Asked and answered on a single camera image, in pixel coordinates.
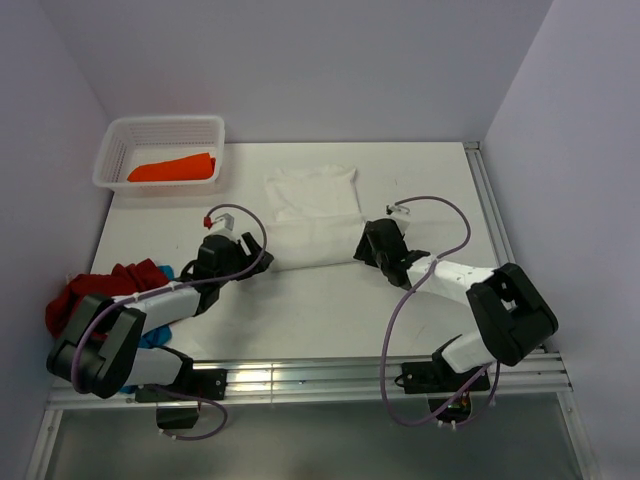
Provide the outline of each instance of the red cloth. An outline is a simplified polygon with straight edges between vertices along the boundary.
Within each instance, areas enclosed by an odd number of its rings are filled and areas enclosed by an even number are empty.
[[[109,297],[131,295],[162,287],[167,283],[167,276],[148,258],[138,265],[131,264],[128,267],[117,264],[111,275],[78,275],[69,282],[58,298],[47,305],[47,329],[58,338],[80,301],[90,293],[102,293]]]

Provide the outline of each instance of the lavender wall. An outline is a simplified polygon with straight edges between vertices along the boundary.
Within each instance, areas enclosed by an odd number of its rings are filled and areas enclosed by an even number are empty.
[[[109,197],[106,116],[39,5],[0,3],[0,476],[22,478],[50,384],[46,303],[87,269]]]
[[[227,139],[479,140],[551,0],[41,0],[111,118]]]
[[[555,0],[485,141],[602,470],[640,478],[640,3]]]

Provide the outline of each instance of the folded white towel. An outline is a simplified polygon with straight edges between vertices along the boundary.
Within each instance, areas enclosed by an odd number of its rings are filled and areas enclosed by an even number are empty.
[[[361,215],[321,217],[267,225],[274,271],[353,261],[364,221]]]
[[[341,165],[276,170],[265,178],[276,222],[359,214],[355,175],[355,167]]]
[[[278,169],[265,178],[275,223],[267,225],[273,270],[353,261],[364,221],[355,167]]]

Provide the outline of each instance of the robotic arm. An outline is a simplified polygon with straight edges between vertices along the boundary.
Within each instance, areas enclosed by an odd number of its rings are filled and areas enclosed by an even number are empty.
[[[513,263],[498,269],[477,268],[409,250],[403,238],[408,224],[401,215],[406,209],[398,210],[388,207],[392,217],[367,222],[354,258],[379,268],[389,283],[405,290],[437,261],[431,278],[418,291],[469,306],[477,326],[433,353],[420,380],[423,386],[431,384],[426,393],[457,388],[469,378],[468,372],[488,363],[516,365],[556,332],[555,315],[522,268]]]
[[[187,355],[167,347],[138,349],[138,342],[145,333],[207,311],[218,300],[220,289],[227,282],[206,281],[242,272],[260,254],[261,247],[250,233],[244,233],[241,240],[234,238],[231,215],[224,214],[207,223],[211,233],[204,238],[197,258],[187,264],[178,281],[156,289],[168,291],[157,295],[153,290],[135,294],[139,295],[139,301],[115,309],[100,324],[96,332],[109,332],[108,337],[105,341],[90,340],[80,356],[84,391],[109,398],[124,386],[159,384],[168,385],[169,390],[179,393],[195,392],[205,398],[219,399],[217,390],[220,389],[203,394],[203,388],[215,386],[216,382],[200,378],[206,372],[194,370],[193,360]],[[272,261],[273,256],[265,253],[252,271],[237,280],[264,272]],[[100,294],[84,297],[51,350],[47,369],[71,380],[72,361],[82,335],[100,312],[122,298],[125,297]]]

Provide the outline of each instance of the white plastic basket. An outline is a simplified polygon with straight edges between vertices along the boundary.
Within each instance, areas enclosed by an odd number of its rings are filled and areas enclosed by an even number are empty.
[[[214,115],[131,117],[114,120],[102,140],[93,183],[125,196],[206,195],[224,163],[224,121]],[[216,158],[211,178],[128,182],[134,168],[208,152]]]

